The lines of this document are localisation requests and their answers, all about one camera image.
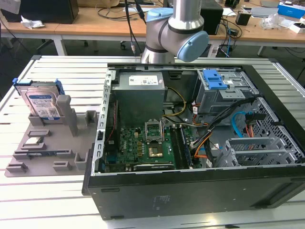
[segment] metal robot arm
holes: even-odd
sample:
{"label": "metal robot arm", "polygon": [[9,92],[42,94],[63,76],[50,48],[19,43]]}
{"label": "metal robot arm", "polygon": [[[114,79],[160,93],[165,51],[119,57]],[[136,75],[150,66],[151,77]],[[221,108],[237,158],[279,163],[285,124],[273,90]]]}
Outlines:
{"label": "metal robot arm", "polygon": [[208,45],[200,15],[202,0],[174,0],[172,8],[148,11],[146,48],[142,63],[174,63],[196,60]]}

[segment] blue latch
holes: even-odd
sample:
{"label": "blue latch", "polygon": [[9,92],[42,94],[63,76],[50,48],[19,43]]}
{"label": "blue latch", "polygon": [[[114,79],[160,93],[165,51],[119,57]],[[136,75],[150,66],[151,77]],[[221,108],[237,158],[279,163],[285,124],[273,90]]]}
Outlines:
{"label": "blue latch", "polygon": [[210,90],[225,90],[227,85],[223,82],[221,75],[216,70],[203,70],[203,77]]}

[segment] black box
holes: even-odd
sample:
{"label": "black box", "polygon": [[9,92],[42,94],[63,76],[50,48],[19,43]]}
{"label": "black box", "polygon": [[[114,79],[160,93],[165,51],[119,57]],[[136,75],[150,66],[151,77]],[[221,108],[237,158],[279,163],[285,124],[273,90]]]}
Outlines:
{"label": "black box", "polygon": [[200,14],[204,19],[203,30],[209,35],[217,34],[223,11],[215,0],[202,0]]}
{"label": "black box", "polygon": [[236,24],[238,25],[247,25],[248,24],[248,21],[250,19],[250,16],[251,14],[250,13],[242,13],[242,12],[239,12],[237,14],[237,17],[236,17]]}
{"label": "black box", "polygon": [[32,21],[72,24],[78,14],[77,0],[22,0],[19,14],[1,10],[8,22]]}

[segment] case label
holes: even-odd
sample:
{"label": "case label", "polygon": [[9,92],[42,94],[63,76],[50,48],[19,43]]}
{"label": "case label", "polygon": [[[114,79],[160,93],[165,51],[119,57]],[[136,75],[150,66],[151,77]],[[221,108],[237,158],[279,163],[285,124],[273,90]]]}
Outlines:
{"label": "case label", "polygon": [[158,77],[156,75],[131,75],[129,85],[158,85]]}

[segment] yellow wire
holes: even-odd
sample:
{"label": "yellow wire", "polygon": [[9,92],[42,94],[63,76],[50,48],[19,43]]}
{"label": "yellow wire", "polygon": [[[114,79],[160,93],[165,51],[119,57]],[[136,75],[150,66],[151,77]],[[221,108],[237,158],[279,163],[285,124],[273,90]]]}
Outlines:
{"label": "yellow wire", "polygon": [[184,110],[185,110],[185,108],[186,108],[186,101],[185,101],[185,99],[182,97],[182,95],[181,95],[179,92],[177,92],[175,89],[173,89],[172,87],[168,87],[168,88],[169,88],[169,89],[172,89],[174,92],[176,92],[176,93],[180,96],[180,98],[182,98],[182,100],[183,100],[183,108],[182,108],[181,111],[179,111],[179,112],[177,112],[177,113],[174,113],[174,114],[163,114],[163,116],[164,116],[164,117],[171,117],[171,116],[180,115],[180,114],[182,114],[182,113],[184,112]]}

